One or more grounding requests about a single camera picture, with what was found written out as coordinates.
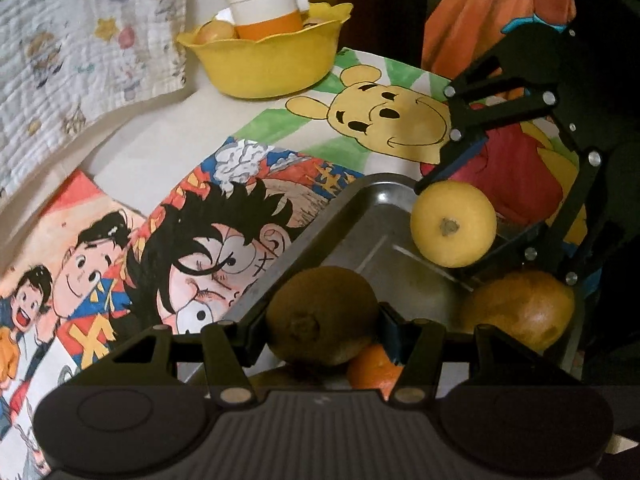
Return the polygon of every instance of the cartoon bear face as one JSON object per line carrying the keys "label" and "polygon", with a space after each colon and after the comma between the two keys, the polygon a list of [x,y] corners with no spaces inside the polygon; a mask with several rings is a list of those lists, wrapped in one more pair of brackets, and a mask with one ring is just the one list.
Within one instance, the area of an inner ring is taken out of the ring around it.
{"label": "cartoon bear face", "polygon": [[449,140],[449,108],[420,92],[377,84],[381,77],[373,66],[352,66],[340,76],[347,88],[330,107],[307,96],[291,98],[286,107],[302,117],[326,119],[373,152],[438,164]]}

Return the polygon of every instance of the pink balloon print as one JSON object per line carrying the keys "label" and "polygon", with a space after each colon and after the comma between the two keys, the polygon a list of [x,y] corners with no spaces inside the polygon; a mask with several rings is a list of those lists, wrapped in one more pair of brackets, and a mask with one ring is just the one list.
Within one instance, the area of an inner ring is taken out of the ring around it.
{"label": "pink balloon print", "polygon": [[136,33],[133,31],[133,27],[131,27],[131,25],[127,25],[127,27],[123,28],[118,35],[120,48],[125,50],[126,48],[132,47],[135,42]]}

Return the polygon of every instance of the orange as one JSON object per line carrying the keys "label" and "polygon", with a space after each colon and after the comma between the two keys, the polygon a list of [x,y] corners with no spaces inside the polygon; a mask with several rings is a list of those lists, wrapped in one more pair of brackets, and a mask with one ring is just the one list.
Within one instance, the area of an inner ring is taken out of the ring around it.
{"label": "orange", "polygon": [[347,379],[355,390],[380,390],[389,399],[400,373],[401,366],[393,364],[381,344],[366,347],[347,368]]}

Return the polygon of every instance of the cartoon tongue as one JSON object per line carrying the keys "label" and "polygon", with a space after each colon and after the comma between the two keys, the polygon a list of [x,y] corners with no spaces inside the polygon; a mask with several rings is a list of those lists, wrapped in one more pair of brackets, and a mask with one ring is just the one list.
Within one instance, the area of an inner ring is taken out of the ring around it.
{"label": "cartoon tongue", "polygon": [[31,318],[27,316],[24,311],[20,308],[18,309],[18,313],[15,315],[15,320],[21,327],[25,327],[31,321]]}

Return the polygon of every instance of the metal tray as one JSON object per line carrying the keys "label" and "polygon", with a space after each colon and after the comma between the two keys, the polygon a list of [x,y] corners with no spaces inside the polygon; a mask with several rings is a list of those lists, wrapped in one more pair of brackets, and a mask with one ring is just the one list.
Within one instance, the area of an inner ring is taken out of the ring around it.
{"label": "metal tray", "polygon": [[[379,173],[347,186],[242,296],[225,319],[240,320],[254,304],[268,300],[300,270],[332,265],[360,273],[371,284],[378,300],[389,302],[405,319],[431,319],[456,332],[459,305],[481,281],[477,276],[457,277],[420,255],[409,229],[416,199],[414,184],[406,176]],[[498,237],[508,239],[517,233],[513,226],[498,224]],[[545,353],[565,371],[571,369],[584,319],[582,302],[577,303],[567,333]],[[276,358],[265,348],[248,374],[277,365]],[[461,370],[459,365],[443,367],[441,385],[448,390],[447,385],[464,380],[465,373],[468,371]]]}

